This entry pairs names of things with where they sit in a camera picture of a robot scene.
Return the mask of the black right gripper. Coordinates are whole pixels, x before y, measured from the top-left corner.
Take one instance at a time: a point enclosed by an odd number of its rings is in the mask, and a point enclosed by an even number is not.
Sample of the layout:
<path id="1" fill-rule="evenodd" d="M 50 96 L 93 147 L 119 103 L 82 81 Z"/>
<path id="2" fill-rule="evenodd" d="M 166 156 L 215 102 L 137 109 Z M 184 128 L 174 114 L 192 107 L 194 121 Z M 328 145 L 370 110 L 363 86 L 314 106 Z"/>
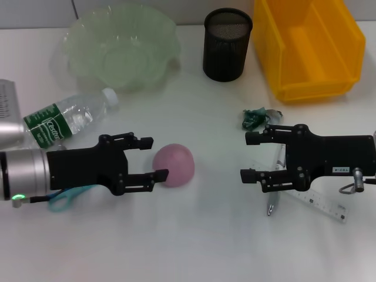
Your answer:
<path id="1" fill-rule="evenodd" d="M 245 184 L 260 183 L 263 193 L 305 192 L 324 176 L 352 176 L 355 192 L 363 192 L 363 177 L 375 176 L 375 142 L 371 135 L 319 136 L 307 125 L 266 125 L 261 132 L 246 132 L 246 145 L 286 144 L 286 169 L 241 169 Z"/>

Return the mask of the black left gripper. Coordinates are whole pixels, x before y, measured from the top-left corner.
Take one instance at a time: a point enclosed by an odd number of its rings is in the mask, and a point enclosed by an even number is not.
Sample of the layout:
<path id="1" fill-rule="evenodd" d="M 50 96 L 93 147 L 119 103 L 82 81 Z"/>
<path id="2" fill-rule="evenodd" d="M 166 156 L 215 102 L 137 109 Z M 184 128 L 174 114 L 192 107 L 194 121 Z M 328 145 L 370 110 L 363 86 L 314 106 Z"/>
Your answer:
<path id="1" fill-rule="evenodd" d="M 101 135 L 94 147 L 50 151 L 46 153 L 50 189 L 63 190 L 88 185 L 107 187 L 115 196 L 125 193 L 152 192 L 156 183 L 163 183 L 168 169 L 144 174 L 128 174 L 126 149 L 151 149 L 152 137 L 138 139 L 133 132 Z"/>

